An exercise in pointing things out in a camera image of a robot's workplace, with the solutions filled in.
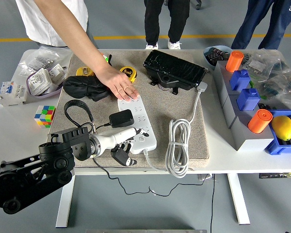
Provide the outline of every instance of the blue pants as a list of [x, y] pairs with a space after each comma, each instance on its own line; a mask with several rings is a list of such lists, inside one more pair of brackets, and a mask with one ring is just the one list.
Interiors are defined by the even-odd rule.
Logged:
[[278, 49], [285, 30], [291, 23], [291, 0], [249, 0], [246, 17], [235, 36], [232, 49], [243, 50], [247, 47], [255, 28], [264, 19], [272, 4], [270, 26], [259, 49]]

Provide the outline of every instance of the plug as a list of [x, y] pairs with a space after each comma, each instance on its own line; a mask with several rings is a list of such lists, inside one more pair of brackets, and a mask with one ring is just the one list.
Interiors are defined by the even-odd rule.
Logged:
[[135, 123], [130, 109], [111, 114], [109, 121], [112, 128], [126, 127]]
[[199, 92], [204, 92], [207, 89], [207, 86], [207, 83], [200, 82], [200, 84], [196, 88]]

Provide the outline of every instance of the white sneaker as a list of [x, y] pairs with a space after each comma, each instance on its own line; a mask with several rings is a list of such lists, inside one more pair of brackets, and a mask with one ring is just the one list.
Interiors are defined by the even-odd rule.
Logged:
[[176, 43], [171, 43], [170, 40], [168, 40], [168, 48], [170, 50], [180, 50], [180, 45], [182, 45], [179, 41]]
[[158, 43], [156, 43], [156, 45], [155, 46], [153, 46], [153, 45], [146, 45], [146, 47], [145, 47], [145, 49], [146, 50], [158, 50], [159, 49], [159, 44]]

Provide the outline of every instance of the orange cylinder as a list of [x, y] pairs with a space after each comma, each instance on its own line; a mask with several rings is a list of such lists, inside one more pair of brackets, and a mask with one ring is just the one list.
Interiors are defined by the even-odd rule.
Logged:
[[259, 109], [248, 123], [253, 133], [261, 133], [273, 119], [273, 115], [266, 109]]
[[243, 53], [240, 51], [233, 51], [227, 61], [225, 69], [228, 72], [233, 73], [238, 70], [243, 61]]

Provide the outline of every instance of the power cord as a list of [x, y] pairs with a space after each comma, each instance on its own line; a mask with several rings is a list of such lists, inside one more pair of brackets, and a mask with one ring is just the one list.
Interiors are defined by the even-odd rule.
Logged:
[[[207, 84], [201, 82], [197, 87], [197, 97], [195, 99], [193, 116], [190, 121], [187, 119], [171, 120], [169, 123], [169, 143], [165, 156], [166, 168], [156, 168], [149, 159], [147, 149], [144, 149], [144, 154], [149, 165], [156, 171], [168, 171], [169, 174], [177, 178], [182, 178], [186, 175], [189, 169], [189, 139], [191, 135], [191, 123], [194, 120], [199, 96], [207, 88]], [[176, 142], [176, 131], [180, 129], [180, 142]]]
[[[203, 180], [202, 183], [198, 183], [198, 184], [196, 184], [196, 183], [178, 183], [175, 187], [173, 187], [173, 188], [170, 190], [169, 194], [167, 194], [167, 195], [162, 195], [162, 194], [158, 194], [158, 193], [154, 192], [154, 191], [150, 188], [150, 186], [149, 186], [149, 188], [148, 188], [149, 190], [148, 190], [147, 192], [134, 192], [134, 193], [128, 193], [128, 192], [126, 191], [125, 187], [122, 185], [122, 183], [121, 183], [121, 181], [120, 181], [120, 178], [118, 178], [118, 177], [111, 177], [110, 174], [109, 174], [109, 172], [107, 171], [107, 169], [105, 169], [105, 168], [103, 168], [101, 165], [99, 165], [99, 164], [97, 163], [97, 161], [96, 161], [95, 158], [93, 158], [93, 161], [94, 161], [94, 163], [95, 163], [99, 168], [101, 168], [102, 170], [104, 170], [104, 171], [107, 173], [108, 178], [109, 178], [110, 180], [117, 180], [117, 181], [118, 181], [118, 183], [120, 184], [120, 186], [122, 187], [122, 189], [124, 190], [124, 192], [125, 192], [126, 195], [153, 193], [154, 195], [157, 195], [157, 196], [160, 196], [160, 197], [168, 197], [168, 196], [171, 194], [171, 192], [172, 192], [175, 188], [178, 187], [178, 185], [195, 185], [195, 186], [202, 186], [202, 185], [204, 184], [205, 180], [207, 179], [207, 177], [210, 175], [210, 174], [207, 174], [207, 175], [205, 176], [205, 178], [204, 178], [204, 180]], [[212, 198], [211, 198], [210, 233], [212, 233], [213, 197], [214, 197], [215, 174], [213, 174], [212, 177], [213, 177], [213, 191], [212, 191]]]
[[172, 191], [173, 191], [175, 188], [177, 188], [178, 185], [195, 185], [195, 186], [202, 186], [202, 185], [204, 184], [206, 178], [207, 178], [208, 175], [209, 175], [209, 174], [207, 174], [207, 175], [205, 176], [205, 178], [204, 178], [204, 180], [203, 180], [202, 183], [178, 183], [175, 187], [173, 187], [173, 188], [170, 190], [169, 194], [167, 194], [167, 195], [158, 194], [158, 193], [154, 192], [154, 191], [150, 188], [150, 186], [149, 186], [149, 188], [148, 188], [149, 190], [148, 190], [147, 192], [134, 192], [134, 193], [128, 193], [128, 192], [126, 191], [125, 187], [122, 185], [122, 183], [121, 183], [121, 181], [120, 181], [120, 179], [119, 179], [118, 177], [111, 177], [110, 174], [109, 174], [109, 172], [108, 172], [105, 168], [103, 168], [101, 165], [99, 165], [99, 164], [97, 163], [97, 161], [96, 161], [95, 158], [93, 158], [93, 161], [94, 161], [94, 163], [95, 163], [99, 168], [101, 168], [102, 170], [104, 170], [104, 171], [107, 173], [108, 178], [109, 178], [110, 180], [117, 180], [117, 181], [119, 182], [120, 186], [122, 187], [122, 189], [124, 190], [124, 192], [125, 192], [126, 195], [153, 193], [154, 195], [157, 195], [157, 196], [160, 196], [160, 197], [168, 197], [168, 196], [172, 193]]

